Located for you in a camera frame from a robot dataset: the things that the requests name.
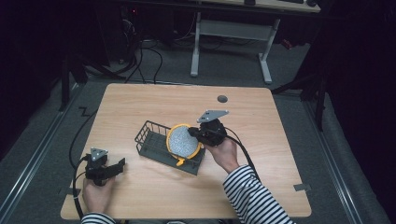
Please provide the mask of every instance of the person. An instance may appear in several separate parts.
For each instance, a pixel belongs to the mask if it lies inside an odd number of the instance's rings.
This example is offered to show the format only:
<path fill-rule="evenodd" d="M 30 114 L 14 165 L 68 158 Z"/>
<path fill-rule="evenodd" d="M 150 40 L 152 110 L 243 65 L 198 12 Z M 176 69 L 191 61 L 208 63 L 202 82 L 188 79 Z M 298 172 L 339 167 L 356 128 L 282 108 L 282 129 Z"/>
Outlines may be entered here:
<path fill-rule="evenodd" d="M 223 187 L 241 223 L 294 223 L 271 192 L 256 178 L 253 169 L 238 163 L 234 141 L 226 138 L 217 147 L 205 148 L 228 173 Z M 116 223 L 105 215 L 114 180 L 109 179 L 103 187 L 95 186 L 91 180 L 84 180 L 83 199 L 89 213 L 81 223 Z"/>

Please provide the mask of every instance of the light wood surface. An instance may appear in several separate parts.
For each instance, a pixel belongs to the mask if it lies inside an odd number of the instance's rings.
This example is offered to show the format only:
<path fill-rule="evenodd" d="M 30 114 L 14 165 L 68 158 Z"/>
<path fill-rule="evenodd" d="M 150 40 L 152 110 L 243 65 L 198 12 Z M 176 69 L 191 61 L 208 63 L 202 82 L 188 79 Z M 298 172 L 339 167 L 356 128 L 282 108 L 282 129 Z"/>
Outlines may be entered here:
<path fill-rule="evenodd" d="M 239 5 L 239 6 L 244 5 L 244 0 L 202 0 L 201 2 L 220 3 L 220 4 L 228 4 L 228 5 Z M 295 11 L 295 12 L 314 12 L 314 13 L 320 12 L 320 7 L 318 5 L 316 5 L 315 7 L 310 7 L 306 3 L 306 0 L 304 0 L 302 4 L 290 3 L 290 2 L 278 1 L 278 0 L 256 0 L 256 5 L 254 7 L 265 7 L 271 9 Z"/>
<path fill-rule="evenodd" d="M 218 96 L 228 97 L 227 103 Z M 262 183 L 291 217 L 307 217 L 311 208 L 271 92 L 265 88 L 110 84 L 84 147 L 108 150 L 108 165 L 126 159 L 117 176 L 107 213 L 115 218 L 235 218 L 222 183 L 226 172 L 207 151 L 198 175 L 139 156 L 134 138 L 146 120 L 173 127 L 196 120 L 207 110 L 227 109 L 221 117 L 246 147 Z M 240 148 L 238 160 L 247 164 Z M 86 163 L 79 167 L 83 172 Z M 78 180 L 82 187 L 82 178 Z M 80 202 L 86 211 L 81 195 Z M 64 219 L 78 219 L 73 198 L 65 198 Z"/>

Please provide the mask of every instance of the wire basket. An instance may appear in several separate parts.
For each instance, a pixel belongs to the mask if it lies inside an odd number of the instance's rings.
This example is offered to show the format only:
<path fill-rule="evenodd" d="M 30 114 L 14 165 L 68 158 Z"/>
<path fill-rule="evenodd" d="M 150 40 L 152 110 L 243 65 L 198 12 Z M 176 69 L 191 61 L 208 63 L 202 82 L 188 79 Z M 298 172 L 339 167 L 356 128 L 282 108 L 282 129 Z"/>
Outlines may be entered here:
<path fill-rule="evenodd" d="M 178 159 L 174 156 L 180 156 L 171 153 L 166 147 L 166 135 L 170 130 L 166 126 L 147 120 L 134 139 L 137 152 L 140 156 L 150 158 L 192 175 L 197 175 L 205 150 L 201 148 L 198 154 L 191 159 L 183 157 L 185 159 L 184 163 L 176 166 Z"/>

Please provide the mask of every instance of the striped sleeve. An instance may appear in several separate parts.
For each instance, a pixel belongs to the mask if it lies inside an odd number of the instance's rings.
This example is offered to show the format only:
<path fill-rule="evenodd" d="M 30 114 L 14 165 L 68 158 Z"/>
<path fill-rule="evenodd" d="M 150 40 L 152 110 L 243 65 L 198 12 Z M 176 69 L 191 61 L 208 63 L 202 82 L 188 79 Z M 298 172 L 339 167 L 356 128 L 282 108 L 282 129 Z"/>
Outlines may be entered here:
<path fill-rule="evenodd" d="M 241 223 L 294 223 L 250 166 L 232 171 L 223 186 Z"/>
<path fill-rule="evenodd" d="M 88 213 L 82 218 L 81 224 L 116 224 L 116 221 L 105 214 Z"/>

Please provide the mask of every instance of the yellow round object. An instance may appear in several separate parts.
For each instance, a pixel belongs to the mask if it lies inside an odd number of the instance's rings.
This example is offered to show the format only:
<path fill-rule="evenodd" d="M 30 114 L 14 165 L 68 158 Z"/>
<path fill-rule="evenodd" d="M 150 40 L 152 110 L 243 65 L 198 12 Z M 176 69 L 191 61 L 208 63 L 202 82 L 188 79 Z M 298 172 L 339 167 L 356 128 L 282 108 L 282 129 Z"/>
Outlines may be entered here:
<path fill-rule="evenodd" d="M 198 154 L 202 143 L 189 134 L 190 124 L 181 123 L 174 126 L 166 135 L 166 147 L 172 156 L 178 159 L 177 166 L 184 160 L 191 159 Z"/>

